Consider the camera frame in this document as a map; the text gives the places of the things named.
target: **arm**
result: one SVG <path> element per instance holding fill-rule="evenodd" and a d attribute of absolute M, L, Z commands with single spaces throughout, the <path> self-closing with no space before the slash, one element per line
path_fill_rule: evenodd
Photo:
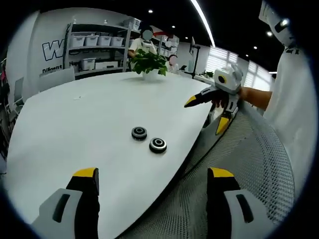
<path fill-rule="evenodd" d="M 134 50 L 129 50 L 128 51 L 128 55 L 130 56 L 130 57 L 135 57 L 135 52 L 134 52 Z"/>
<path fill-rule="evenodd" d="M 150 52 L 153 53 L 153 54 L 157 54 L 156 48 L 155 48 L 155 46 L 154 46 L 153 43 L 152 43 L 152 47 L 151 47 L 151 49 L 150 49 Z"/>
<path fill-rule="evenodd" d="M 137 48 L 138 48 L 138 38 L 135 39 L 132 42 L 131 46 L 129 47 L 128 55 L 131 57 L 135 57 L 135 55 L 136 55 L 135 52 L 136 52 Z"/>
<path fill-rule="evenodd" d="M 238 94 L 242 100 L 247 101 L 258 108 L 266 110 L 272 92 L 241 87 Z"/>

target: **window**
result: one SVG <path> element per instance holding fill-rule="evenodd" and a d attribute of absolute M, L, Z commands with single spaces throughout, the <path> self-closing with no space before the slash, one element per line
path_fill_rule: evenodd
<path fill-rule="evenodd" d="M 245 87 L 251 87 L 261 91 L 269 91 L 272 83 L 272 77 L 261 66 L 249 61 L 248 72 L 246 75 Z"/>
<path fill-rule="evenodd" d="M 210 47 L 206 71 L 214 72 L 218 68 L 230 66 L 231 63 L 237 63 L 238 55 L 217 47 Z"/>

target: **white table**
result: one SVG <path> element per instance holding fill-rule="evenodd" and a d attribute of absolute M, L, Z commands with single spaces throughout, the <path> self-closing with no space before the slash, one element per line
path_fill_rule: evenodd
<path fill-rule="evenodd" d="M 99 168 L 98 233 L 115 238 L 154 202 L 193 146 L 211 104 L 184 108 L 207 87 L 168 73 L 146 82 L 136 73 L 95 76 L 28 99 L 14 127 L 5 187 L 27 223 L 79 169 Z M 133 127 L 148 131 L 132 139 Z M 164 154 L 149 150 L 153 137 Z"/>

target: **hand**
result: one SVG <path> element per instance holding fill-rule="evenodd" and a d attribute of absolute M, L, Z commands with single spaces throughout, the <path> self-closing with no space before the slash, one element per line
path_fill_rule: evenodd
<path fill-rule="evenodd" d="M 215 104 L 217 108 L 219 108 L 219 106 L 222 106 L 223 108 L 227 107 L 228 101 L 229 101 L 228 93 L 222 90 L 215 91 L 213 99 L 211 100 L 211 102 Z"/>

